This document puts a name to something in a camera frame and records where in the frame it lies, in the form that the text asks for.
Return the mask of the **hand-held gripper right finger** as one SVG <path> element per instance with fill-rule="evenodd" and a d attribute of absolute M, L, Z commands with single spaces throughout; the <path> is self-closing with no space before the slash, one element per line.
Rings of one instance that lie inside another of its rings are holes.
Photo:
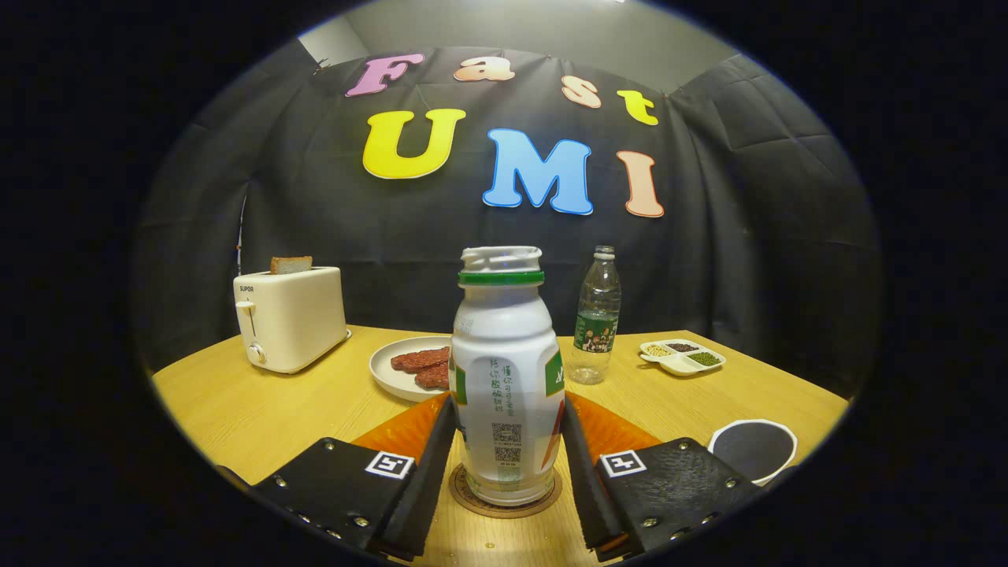
<path fill-rule="evenodd" d="M 600 562 L 681 545 L 764 492 L 694 439 L 661 441 L 575 392 L 561 433 L 584 542 Z"/>

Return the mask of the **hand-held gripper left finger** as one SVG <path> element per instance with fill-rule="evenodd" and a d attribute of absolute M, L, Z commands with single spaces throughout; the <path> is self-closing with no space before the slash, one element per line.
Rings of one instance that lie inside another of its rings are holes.
<path fill-rule="evenodd" d="M 353 551 L 411 561 L 438 506 L 456 409 L 446 392 L 347 442 L 323 437 L 263 480 L 217 471 L 268 509 Z"/>

